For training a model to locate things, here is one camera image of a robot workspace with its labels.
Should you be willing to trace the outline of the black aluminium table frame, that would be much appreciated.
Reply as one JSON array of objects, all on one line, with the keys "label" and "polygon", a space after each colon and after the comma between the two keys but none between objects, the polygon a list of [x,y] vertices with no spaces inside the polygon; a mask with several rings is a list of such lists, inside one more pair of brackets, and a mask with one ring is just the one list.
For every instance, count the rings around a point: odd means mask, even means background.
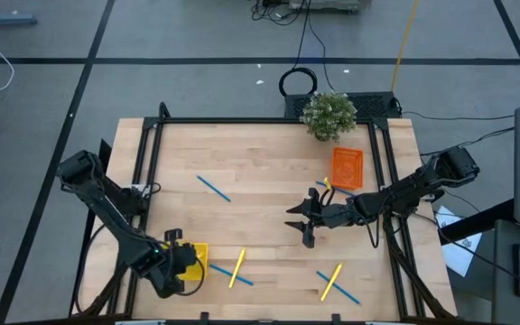
[{"label": "black aluminium table frame", "polygon": [[[297,118],[279,117],[170,117],[160,120],[158,116],[146,117],[142,124],[138,151],[133,173],[134,183],[128,187],[136,188],[147,197],[147,211],[129,220],[135,228],[145,231],[149,218],[152,196],[160,191],[161,186],[155,182],[156,164],[158,162],[163,128],[167,124],[197,125],[297,125]],[[400,179],[396,176],[396,164],[392,151],[392,141],[387,122],[384,118],[373,118],[357,121],[364,125],[368,132],[372,151],[372,162],[376,175],[378,191],[392,185]],[[111,149],[104,145],[96,154],[105,172]],[[432,325],[456,321],[456,316],[446,311],[441,303],[432,295],[417,273],[413,256],[412,242],[408,232],[407,218],[413,214],[381,214],[376,221],[377,227],[385,231],[389,260],[393,272],[395,298],[402,322],[412,321],[417,324]],[[117,253],[116,267],[120,258]],[[128,271],[116,283],[107,282],[102,292],[86,309],[78,309],[65,321],[68,325],[111,325],[118,321],[131,321],[135,303],[135,289],[138,279]]]}]

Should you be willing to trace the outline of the black perforated equipment box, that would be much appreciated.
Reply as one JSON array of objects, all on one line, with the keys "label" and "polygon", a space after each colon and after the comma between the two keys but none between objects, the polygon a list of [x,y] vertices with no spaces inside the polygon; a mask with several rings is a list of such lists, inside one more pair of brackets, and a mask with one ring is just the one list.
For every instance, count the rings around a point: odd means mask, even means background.
[{"label": "black perforated equipment box", "polygon": [[[373,118],[399,118],[400,113],[394,94],[388,92],[348,93],[348,99],[357,109],[357,121]],[[290,95],[285,98],[285,118],[299,118],[304,107],[311,101],[310,95]]]}]

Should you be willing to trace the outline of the white paper sheet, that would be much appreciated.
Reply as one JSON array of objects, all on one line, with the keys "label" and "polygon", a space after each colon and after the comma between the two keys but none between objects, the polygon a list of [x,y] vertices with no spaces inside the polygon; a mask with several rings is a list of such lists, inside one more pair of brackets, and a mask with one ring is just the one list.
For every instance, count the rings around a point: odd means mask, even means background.
[{"label": "white paper sheet", "polygon": [[[445,228],[460,220],[459,216],[453,214],[444,206],[439,207],[435,217],[441,228]],[[441,250],[447,267],[461,277],[465,277],[481,238],[482,234],[477,233],[476,235],[458,240],[454,244],[442,246]]]}]

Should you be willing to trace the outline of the grey equipment case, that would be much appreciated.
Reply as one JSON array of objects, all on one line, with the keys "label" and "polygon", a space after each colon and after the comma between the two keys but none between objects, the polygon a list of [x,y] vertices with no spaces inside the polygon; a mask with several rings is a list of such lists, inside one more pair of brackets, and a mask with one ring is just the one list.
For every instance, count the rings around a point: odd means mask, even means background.
[{"label": "grey equipment case", "polygon": [[366,10],[374,0],[283,0],[290,9],[309,6],[311,10],[340,10],[355,13]]}]

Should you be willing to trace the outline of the black desk leg bar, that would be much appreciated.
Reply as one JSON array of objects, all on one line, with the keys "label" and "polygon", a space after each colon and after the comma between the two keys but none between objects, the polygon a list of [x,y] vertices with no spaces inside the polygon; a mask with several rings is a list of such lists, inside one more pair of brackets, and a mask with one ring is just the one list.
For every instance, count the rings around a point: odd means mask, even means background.
[{"label": "black desk leg bar", "polygon": [[515,221],[513,199],[442,227],[440,235],[441,245],[447,245],[449,239],[458,241],[477,233],[488,231],[495,226],[498,220]]}]

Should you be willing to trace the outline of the yellow plastic basket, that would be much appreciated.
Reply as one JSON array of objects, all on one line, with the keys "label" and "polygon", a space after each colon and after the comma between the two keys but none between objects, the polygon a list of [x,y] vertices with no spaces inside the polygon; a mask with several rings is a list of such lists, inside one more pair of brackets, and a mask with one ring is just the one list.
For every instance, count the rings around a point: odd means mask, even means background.
[{"label": "yellow plastic basket", "polygon": [[199,281],[201,276],[206,277],[208,272],[208,252],[207,243],[191,243],[196,251],[197,261],[193,265],[187,265],[186,271],[179,274],[183,281]]}]

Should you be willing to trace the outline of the grey desk with keyboard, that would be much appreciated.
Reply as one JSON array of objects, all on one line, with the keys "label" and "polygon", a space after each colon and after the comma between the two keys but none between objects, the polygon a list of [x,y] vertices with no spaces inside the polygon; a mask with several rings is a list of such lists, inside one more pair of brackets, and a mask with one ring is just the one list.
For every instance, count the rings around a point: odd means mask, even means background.
[{"label": "grey desk with keyboard", "polygon": [[495,226],[492,320],[495,323],[520,325],[520,296],[515,294],[513,245],[520,244],[520,226],[498,221]]}]

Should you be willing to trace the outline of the blue pencil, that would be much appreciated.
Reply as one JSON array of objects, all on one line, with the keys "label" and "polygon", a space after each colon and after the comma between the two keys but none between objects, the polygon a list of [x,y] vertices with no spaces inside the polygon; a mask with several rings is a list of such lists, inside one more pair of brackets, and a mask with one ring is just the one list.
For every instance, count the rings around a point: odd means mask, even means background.
[{"label": "blue pencil", "polygon": [[224,269],[224,268],[221,268],[217,265],[214,265],[214,264],[210,264],[209,267],[213,270],[216,270],[222,274],[225,274],[227,276],[230,276],[231,278],[234,277],[236,280],[238,280],[239,282],[242,282],[242,283],[245,283],[249,286],[254,286],[254,283],[240,275],[234,275],[233,273],[229,272],[228,270]]},{"label": "blue pencil", "polygon": [[[316,274],[322,278],[323,280],[325,280],[326,282],[329,282],[330,281],[330,278],[325,275],[324,273],[322,273],[321,271],[316,271]],[[358,305],[361,305],[361,302],[360,300],[358,300],[354,295],[352,295],[350,292],[346,291],[344,288],[342,288],[340,285],[336,284],[336,283],[333,283],[331,285],[331,287],[334,287],[336,290],[338,290],[339,292],[341,292],[342,294],[344,294],[347,298],[349,298],[351,301],[353,301],[355,304],[358,304]]]},{"label": "blue pencil", "polygon": [[355,196],[355,193],[351,192],[351,191],[348,191],[348,190],[343,190],[341,188],[336,188],[336,187],[332,187],[331,185],[329,186],[327,183],[323,182],[323,181],[315,181],[316,184],[320,185],[320,186],[323,186],[325,188],[330,188],[331,190],[335,190],[336,192],[340,192],[340,193],[343,193],[347,196]]},{"label": "blue pencil", "polygon": [[208,188],[213,190],[215,193],[217,193],[221,198],[223,198],[227,202],[231,202],[231,198],[227,196],[224,192],[222,192],[220,189],[218,189],[215,185],[213,185],[211,182],[207,181],[205,178],[203,178],[200,175],[196,175],[196,178],[200,180],[202,183],[204,183]]}]

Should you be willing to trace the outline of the orange plastic basket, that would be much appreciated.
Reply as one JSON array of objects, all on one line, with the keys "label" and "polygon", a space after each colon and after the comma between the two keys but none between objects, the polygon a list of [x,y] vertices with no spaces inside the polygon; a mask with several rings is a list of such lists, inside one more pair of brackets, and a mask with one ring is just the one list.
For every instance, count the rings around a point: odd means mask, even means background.
[{"label": "orange plastic basket", "polygon": [[361,150],[336,146],[331,159],[331,185],[346,190],[362,188],[363,161],[364,155]]}]

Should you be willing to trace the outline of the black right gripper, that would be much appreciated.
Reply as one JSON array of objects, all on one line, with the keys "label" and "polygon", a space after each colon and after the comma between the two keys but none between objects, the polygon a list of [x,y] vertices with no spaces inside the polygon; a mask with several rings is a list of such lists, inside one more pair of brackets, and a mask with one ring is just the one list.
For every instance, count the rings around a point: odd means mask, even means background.
[{"label": "black right gripper", "polygon": [[302,214],[308,219],[301,221],[285,221],[284,224],[302,232],[302,243],[308,248],[314,248],[315,236],[313,230],[318,227],[337,228],[363,226],[364,219],[352,204],[331,203],[323,205],[320,194],[315,188],[309,188],[309,198],[293,208],[287,209],[289,214]]}]

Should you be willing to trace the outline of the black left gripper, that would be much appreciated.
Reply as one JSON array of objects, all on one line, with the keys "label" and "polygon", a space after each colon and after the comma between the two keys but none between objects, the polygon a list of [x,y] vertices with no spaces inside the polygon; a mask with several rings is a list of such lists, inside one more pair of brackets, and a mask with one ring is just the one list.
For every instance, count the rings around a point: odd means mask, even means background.
[{"label": "black left gripper", "polygon": [[179,243],[182,239],[182,230],[174,228],[164,232],[165,262],[162,267],[163,285],[158,291],[161,298],[168,298],[173,294],[180,296],[192,295],[185,291],[185,283],[180,278],[187,272],[189,266],[198,263],[196,248],[190,243]]}]

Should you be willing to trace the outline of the potted green plant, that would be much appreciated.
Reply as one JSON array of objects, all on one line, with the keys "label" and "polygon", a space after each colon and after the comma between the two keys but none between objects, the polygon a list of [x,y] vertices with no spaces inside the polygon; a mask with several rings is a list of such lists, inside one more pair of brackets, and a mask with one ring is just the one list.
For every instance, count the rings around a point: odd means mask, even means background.
[{"label": "potted green plant", "polygon": [[338,143],[341,134],[356,128],[357,112],[346,93],[317,93],[302,109],[299,121],[317,140]]}]

